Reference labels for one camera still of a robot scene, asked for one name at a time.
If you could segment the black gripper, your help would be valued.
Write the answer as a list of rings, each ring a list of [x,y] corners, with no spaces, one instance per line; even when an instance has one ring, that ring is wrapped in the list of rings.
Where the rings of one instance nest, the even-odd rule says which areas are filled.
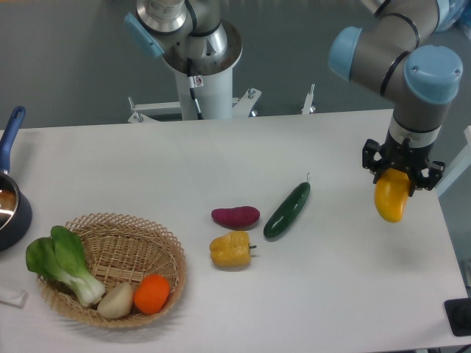
[[[383,145],[367,139],[362,148],[361,163],[373,175],[376,184],[389,169],[408,175],[409,196],[416,190],[432,190],[441,180],[445,164],[430,161],[429,153],[436,140],[436,130],[412,132],[401,126],[390,126]]]

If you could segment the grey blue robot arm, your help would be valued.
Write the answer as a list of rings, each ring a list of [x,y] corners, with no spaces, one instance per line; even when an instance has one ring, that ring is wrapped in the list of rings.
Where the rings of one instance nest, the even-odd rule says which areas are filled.
[[[330,69],[349,82],[376,92],[394,105],[383,144],[367,140],[362,166],[378,182],[389,169],[407,174],[409,194],[432,190],[445,164],[430,150],[456,97],[461,58],[426,40],[446,19],[448,1],[365,1],[378,22],[371,30],[340,31],[330,47]]]

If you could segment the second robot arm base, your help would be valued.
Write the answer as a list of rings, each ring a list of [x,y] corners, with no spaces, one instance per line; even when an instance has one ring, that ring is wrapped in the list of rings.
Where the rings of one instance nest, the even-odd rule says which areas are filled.
[[[188,76],[219,74],[242,54],[238,30],[220,1],[137,1],[124,25],[138,48]]]

